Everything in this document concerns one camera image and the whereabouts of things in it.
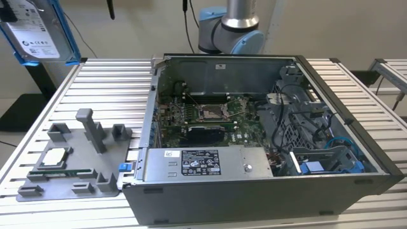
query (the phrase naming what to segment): aluminum workbench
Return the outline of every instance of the aluminum workbench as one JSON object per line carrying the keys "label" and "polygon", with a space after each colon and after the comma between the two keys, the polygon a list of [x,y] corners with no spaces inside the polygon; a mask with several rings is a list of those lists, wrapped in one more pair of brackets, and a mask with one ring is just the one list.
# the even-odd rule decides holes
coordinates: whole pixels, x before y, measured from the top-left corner
{"label": "aluminum workbench", "polygon": [[[396,166],[407,174],[407,125],[342,63],[308,59]],[[0,171],[0,228],[134,228],[138,221],[124,195],[17,202],[15,196],[44,149],[53,122],[80,127],[75,113],[92,108],[104,127],[132,128],[128,161],[136,159],[151,81],[151,61],[89,59],[75,66]],[[362,198],[339,216],[176,226],[178,229],[407,228],[407,178],[384,194]]]}
{"label": "aluminum workbench", "polygon": [[392,85],[407,93],[407,60],[375,59],[370,70],[380,73]]}

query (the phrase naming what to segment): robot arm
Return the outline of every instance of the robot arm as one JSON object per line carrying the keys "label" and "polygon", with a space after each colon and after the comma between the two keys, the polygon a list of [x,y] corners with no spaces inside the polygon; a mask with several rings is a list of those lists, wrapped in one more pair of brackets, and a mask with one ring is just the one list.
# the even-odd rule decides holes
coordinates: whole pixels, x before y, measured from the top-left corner
{"label": "robot arm", "polygon": [[208,54],[258,54],[264,34],[258,30],[256,0],[228,0],[226,7],[200,11],[199,49]]}

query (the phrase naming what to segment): motherboard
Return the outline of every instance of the motherboard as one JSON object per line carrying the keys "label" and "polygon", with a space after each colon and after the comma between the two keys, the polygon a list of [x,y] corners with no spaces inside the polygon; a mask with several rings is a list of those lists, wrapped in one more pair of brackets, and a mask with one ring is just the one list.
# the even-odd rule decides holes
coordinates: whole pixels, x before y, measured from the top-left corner
{"label": "motherboard", "polygon": [[159,105],[166,148],[232,146],[270,148],[250,96],[202,97],[186,94]]}

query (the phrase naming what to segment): white wall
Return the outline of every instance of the white wall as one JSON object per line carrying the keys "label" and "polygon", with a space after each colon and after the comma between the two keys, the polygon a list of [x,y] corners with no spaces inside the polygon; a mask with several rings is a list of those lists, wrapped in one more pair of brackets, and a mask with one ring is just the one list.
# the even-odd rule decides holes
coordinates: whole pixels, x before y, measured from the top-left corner
{"label": "white wall", "polygon": [[264,51],[336,57],[352,70],[375,58],[407,58],[406,0],[284,0]]}
{"label": "white wall", "polygon": [[[196,17],[200,8],[226,6],[226,0],[192,0]],[[182,0],[115,0],[116,20],[111,20],[106,0],[60,0],[63,9],[99,58],[150,58],[164,52],[190,53],[184,30]],[[267,32],[275,0],[258,0],[260,30]],[[192,46],[198,51],[198,28],[191,9],[188,28]],[[72,25],[75,40],[81,56],[93,57]],[[35,83],[12,55],[4,38],[0,38],[1,84],[0,98],[17,97],[23,93],[36,93]],[[47,64],[55,82],[60,83],[68,67]]]}

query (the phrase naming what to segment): warning label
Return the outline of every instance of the warning label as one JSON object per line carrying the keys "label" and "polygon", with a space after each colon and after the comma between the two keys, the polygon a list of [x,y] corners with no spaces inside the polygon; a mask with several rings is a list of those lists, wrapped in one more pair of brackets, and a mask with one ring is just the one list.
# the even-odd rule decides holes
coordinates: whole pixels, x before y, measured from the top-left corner
{"label": "warning label", "polygon": [[183,150],[182,163],[184,176],[220,175],[218,150]]}

